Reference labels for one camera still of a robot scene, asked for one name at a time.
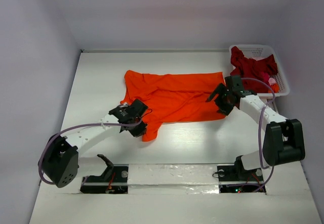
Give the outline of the orange t shirt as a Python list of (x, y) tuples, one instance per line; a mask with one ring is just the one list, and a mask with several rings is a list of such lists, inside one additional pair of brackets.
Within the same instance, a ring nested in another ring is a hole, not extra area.
[(143, 118), (147, 131), (144, 142), (157, 138), (164, 123), (221, 120), (225, 116), (207, 98), (224, 78), (222, 72), (201, 74), (156, 75), (128, 70), (125, 75), (126, 94), (122, 103), (136, 99), (148, 106)]

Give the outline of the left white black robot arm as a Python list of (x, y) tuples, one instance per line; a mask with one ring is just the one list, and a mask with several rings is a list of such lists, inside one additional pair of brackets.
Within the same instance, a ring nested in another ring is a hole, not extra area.
[(114, 176), (113, 163), (103, 154), (85, 157), (84, 154), (104, 141), (124, 131), (133, 137), (143, 136), (147, 123), (143, 116), (148, 106), (136, 99), (111, 109), (97, 123), (76, 125), (50, 137), (38, 161), (40, 180), (48, 185), (63, 188), (76, 177), (83, 183), (110, 181)]

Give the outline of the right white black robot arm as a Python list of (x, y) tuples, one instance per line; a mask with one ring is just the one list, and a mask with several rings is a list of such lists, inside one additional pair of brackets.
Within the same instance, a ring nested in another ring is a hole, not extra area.
[(247, 114), (258, 124), (256, 152), (238, 156), (230, 170), (218, 170), (219, 179), (246, 181), (257, 170), (301, 161), (305, 158), (302, 123), (287, 119), (265, 104), (257, 94), (244, 88), (240, 76), (228, 76), (207, 98), (228, 116), (234, 108)]

